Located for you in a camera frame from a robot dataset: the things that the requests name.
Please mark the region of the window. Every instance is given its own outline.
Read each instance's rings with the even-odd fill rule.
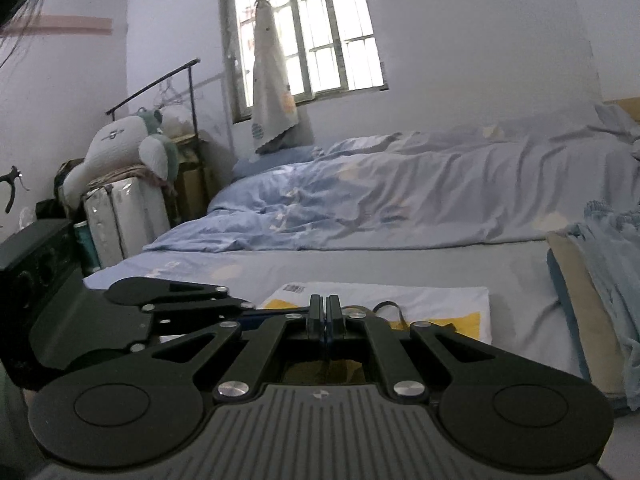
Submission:
[[[256,0],[226,0],[228,70],[236,116],[254,96]],[[270,0],[296,101],[363,88],[386,88],[366,0]]]

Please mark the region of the yellow and white package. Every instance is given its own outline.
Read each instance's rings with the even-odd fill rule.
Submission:
[[[469,288],[433,288],[428,286],[367,285],[365,283],[287,283],[268,297],[258,308],[279,309],[307,307],[309,297],[340,297],[345,308],[359,305],[372,310],[383,301],[393,301],[402,310],[404,320],[429,321],[441,326],[455,325],[463,335],[491,344],[489,290],[484,286]],[[378,316],[401,329],[398,310],[387,306]]]

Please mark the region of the yellow headboard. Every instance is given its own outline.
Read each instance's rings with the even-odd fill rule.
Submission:
[[[617,104],[626,113],[634,118],[636,123],[640,123],[640,97],[632,97],[631,99],[619,99],[610,101],[608,104]]]

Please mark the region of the bed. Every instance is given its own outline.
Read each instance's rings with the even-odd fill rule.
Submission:
[[[311,162],[233,183],[206,217],[86,284],[215,283],[255,304],[291,282],[486,286],[495,346],[580,376],[544,238],[581,220],[590,200],[638,204],[639,138],[620,107],[584,103],[443,133],[347,139]],[[624,427],[633,418],[629,431],[640,434],[636,416]],[[621,467],[640,470],[618,449],[607,450],[605,468],[616,478]]]

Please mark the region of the plush toy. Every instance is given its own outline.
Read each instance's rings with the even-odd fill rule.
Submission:
[[[84,163],[73,168],[62,186],[66,204],[78,209],[88,184],[111,171],[144,164],[157,177],[173,182],[178,175],[178,149],[162,132],[162,114],[140,108],[137,114],[101,129]]]
[[[162,129],[170,139],[192,136],[194,134],[191,110],[181,103],[170,103],[163,106]]]

